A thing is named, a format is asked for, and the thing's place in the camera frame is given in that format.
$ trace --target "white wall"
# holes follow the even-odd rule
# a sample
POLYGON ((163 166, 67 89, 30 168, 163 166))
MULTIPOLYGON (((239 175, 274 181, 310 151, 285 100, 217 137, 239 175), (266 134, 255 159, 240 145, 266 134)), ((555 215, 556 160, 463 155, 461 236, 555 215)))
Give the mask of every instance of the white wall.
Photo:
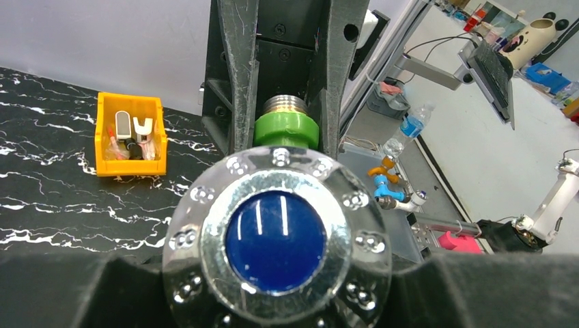
POLYGON ((201 113, 208 0, 0 0, 0 66, 201 113))

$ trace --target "hex bolt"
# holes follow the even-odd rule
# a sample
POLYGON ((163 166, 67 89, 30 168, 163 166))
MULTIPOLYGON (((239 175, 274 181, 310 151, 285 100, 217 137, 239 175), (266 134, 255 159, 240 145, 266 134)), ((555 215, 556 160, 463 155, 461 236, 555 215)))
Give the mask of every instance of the hex bolt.
POLYGON ((290 51, 287 49, 281 49, 279 51, 279 59, 283 60, 284 62, 290 58, 290 51))
POLYGON ((285 34, 285 26, 283 26, 283 24, 275 25, 273 30, 275 36, 283 36, 285 34))

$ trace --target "wire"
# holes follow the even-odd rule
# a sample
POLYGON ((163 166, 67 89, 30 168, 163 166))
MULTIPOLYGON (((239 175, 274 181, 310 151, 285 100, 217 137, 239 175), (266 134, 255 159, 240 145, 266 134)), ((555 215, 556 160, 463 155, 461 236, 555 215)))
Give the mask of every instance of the wire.
POLYGON ((501 222, 504 221, 506 219, 518 219, 519 217, 503 217, 502 219, 496 220, 495 222, 501 222))
POLYGON ((568 152, 574 152, 574 151, 577 151, 577 150, 579 150, 579 148, 567 149, 566 151, 563 152, 563 159, 565 159, 565 155, 566 155, 568 152))
MULTIPOLYGON (((436 49, 437 46, 440 46, 441 44, 444 44, 444 43, 447 43, 447 42, 449 42, 449 41, 452 41, 452 40, 454 40, 454 39, 456 39, 456 38, 458 38, 458 37, 460 37, 460 36, 463 36, 463 35, 465 35, 465 34, 468 34, 468 32, 459 34, 459 35, 454 36, 454 37, 452 37, 452 38, 450 38, 450 39, 448 39, 448 40, 444 40, 444 41, 436 44, 436 46, 433 46, 432 49, 430 49, 430 51, 429 51, 428 54, 426 55, 426 58, 423 60, 423 62, 426 62, 426 61, 428 60, 428 58, 429 58, 430 55, 432 54, 432 51, 434 51, 434 49, 436 49)), ((404 84, 408 84, 409 82, 411 82, 411 81, 414 79, 415 76, 416 76, 416 74, 413 74, 413 75, 408 79, 408 81, 404 82, 404 84)))
POLYGON ((351 145, 354 145, 354 146, 358 146, 358 147, 360 147, 360 148, 364 148, 364 149, 368 149, 368 150, 373 150, 373 151, 375 151, 375 152, 377 152, 378 149, 380 148, 380 147, 378 146, 378 144, 375 143, 375 142, 373 142, 373 141, 370 141, 370 140, 367 140, 367 139, 358 139, 358 138, 351 137, 351 136, 349 136, 349 135, 346 135, 346 136, 344 137, 344 142, 347 143, 347 144, 351 144, 351 145))
POLYGON ((471 41, 472 44, 475 46, 475 48, 477 48, 479 45, 471 38, 465 38, 464 36, 447 36, 445 38, 438 38, 438 39, 434 39, 434 40, 430 40, 427 42, 422 42, 420 44, 417 44, 416 46, 410 48, 409 51, 406 51, 406 53, 409 53, 410 51, 415 50, 416 48, 420 47, 420 46, 424 46, 426 44, 432 43, 432 42, 436 42, 436 41, 442 41, 442 40, 447 40, 447 39, 464 39, 464 40, 468 40, 471 41))

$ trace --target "label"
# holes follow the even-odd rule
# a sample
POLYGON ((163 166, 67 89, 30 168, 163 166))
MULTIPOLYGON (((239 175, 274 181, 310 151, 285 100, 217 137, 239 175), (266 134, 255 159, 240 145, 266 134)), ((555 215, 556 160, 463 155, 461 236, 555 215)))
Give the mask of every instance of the label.
POLYGON ((404 121, 400 124, 400 130, 402 130, 402 133, 407 135, 409 138, 417 137, 420 132, 422 132, 423 128, 424 125, 422 122, 412 117, 404 118, 404 121))

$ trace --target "panda figure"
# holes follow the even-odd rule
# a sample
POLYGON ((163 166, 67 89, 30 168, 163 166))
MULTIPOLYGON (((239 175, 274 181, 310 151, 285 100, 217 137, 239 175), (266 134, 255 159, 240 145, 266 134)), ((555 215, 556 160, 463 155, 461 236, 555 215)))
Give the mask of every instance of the panda figure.
POLYGON ((548 12, 543 18, 534 20, 500 50, 500 54, 511 61, 513 69, 523 67, 555 39, 557 31, 569 26, 568 20, 555 22, 555 18, 554 12, 548 12))

